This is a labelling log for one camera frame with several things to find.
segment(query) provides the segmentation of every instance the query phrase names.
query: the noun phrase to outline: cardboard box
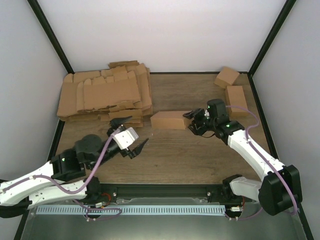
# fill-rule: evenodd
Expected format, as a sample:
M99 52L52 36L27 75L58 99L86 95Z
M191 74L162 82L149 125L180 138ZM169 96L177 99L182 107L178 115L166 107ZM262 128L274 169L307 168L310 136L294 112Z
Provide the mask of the cardboard box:
M189 111L159 111L153 115L151 126L153 129L186 129L192 122L183 117Z
M239 72L225 66L216 76L214 83L225 89L227 86L233 85L239 75Z
M225 100L227 105L248 109L242 86L227 86L225 89ZM245 117L249 115L248 112L236 107L228 107L227 109L230 117Z

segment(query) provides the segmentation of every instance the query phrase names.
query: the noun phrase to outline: wooden floor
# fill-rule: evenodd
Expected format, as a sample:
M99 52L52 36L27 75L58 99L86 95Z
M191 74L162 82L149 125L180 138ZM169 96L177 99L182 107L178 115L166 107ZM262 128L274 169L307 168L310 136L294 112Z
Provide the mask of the wooden floor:
M205 108L208 100L225 100L224 89L214 84L214 74L152 74L151 89L154 113L158 111ZM244 89L248 109L258 115L247 75L241 74L235 85ZM239 117L245 127L254 124L252 116ZM139 141L149 138L142 153L134 158L117 155L96 172L102 183L220 184L234 174L258 180L258 176L237 152L221 140L195 136L186 130L152 129L148 118L144 127L136 128ZM73 147L88 134L107 138L105 122L66 122L57 154ZM267 141L262 126L252 129L251 136L265 150Z

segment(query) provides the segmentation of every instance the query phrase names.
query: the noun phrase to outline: purple cable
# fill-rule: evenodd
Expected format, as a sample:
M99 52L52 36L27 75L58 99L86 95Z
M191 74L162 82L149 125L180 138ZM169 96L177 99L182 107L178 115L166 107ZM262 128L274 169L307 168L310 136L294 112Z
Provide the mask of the purple cable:
M107 151L107 149L108 149L108 146L109 146L111 140L112 140L112 139L114 138L114 136L115 136L117 133L119 133L119 132L120 132L120 130L117 129L117 130L114 131L114 132L111 134L111 136L107 139L107 141L105 142L104 147L103 147L103 149L102 149L102 151L101 151L101 153L100 153L100 156L99 156L98 160L96 161L96 163L95 163L95 165L94 165L94 168L92 169L92 172L90 173L89 177L86 179L85 183L84 183L81 187L79 187L79 189L77 189L77 190L75 190L75 191L66 190L66 189L64 189L57 181L55 181L54 179L52 179L52 178L49 177L49 176L45 176L45 175L33 175L32 177L33 177L34 179L37 179L37 178L47 179L47 180L49 180L50 182L52 182L54 185L56 185L61 191L63 191L63 192L66 193L66 194L77 194L77 193L80 193L80 192L89 184L89 182L90 182L91 179L93 178L93 176L94 176L94 174L96 173L98 167L100 166L100 163L101 163L103 157L104 157L105 154L106 154L106 151ZM12 185L4 188L4 189L3 189L3 192L5 192L5 191L7 191L7 190L10 190L10 189L12 189L13 187L15 187L15 186L17 186L17 185L19 185L19 184L21 184L21 183L24 183L25 181L28 181L28 180L30 180L30 178L29 178L29 177L26 177L26 178L24 178L24 179L22 179L22 180L20 180L20 181L17 181L17 182L15 182L14 184L12 184Z
M228 105L226 106L227 108L237 108L237 109L241 109L243 111L248 112L249 114L251 114L252 116L254 116L255 120L256 120L256 124L254 125L250 125L245 129L245 138L248 141L249 145L251 146L251 148L263 159L263 161L272 169L272 171L275 173L275 175L280 179L280 181L282 182L285 190L288 192L290 199L292 201L293 204L293 212L290 212L290 215L296 215L298 213L298 206L297 206L297 202L295 200L295 197L293 195L293 193L291 192L288 184L286 183L286 181L284 180L284 178L280 175L280 173L275 169L275 167L265 158L265 156L263 156L261 154L261 152L259 152L259 150L252 144L252 142L249 140L249 130L252 128L255 128L259 125L259 119L257 118L257 116L252 112L249 111L248 109L241 107L241 106L233 106L233 105Z
M95 220L93 221L104 221L104 220L109 220L109 219L115 219L117 217L120 216L120 214L122 213L122 209L121 208L118 208L118 207L108 207L108 208L90 208L90 207L87 207L87 206L84 206L83 204L81 204L80 202L78 202L77 200L73 200L76 204L78 204L80 207L84 208L87 210L87 212L85 213L85 217L87 219L87 221L90 221L90 217L89 217L89 212L91 211L119 211L116 215L112 215L112 216L109 216L109 217L104 217L104 218L95 218Z

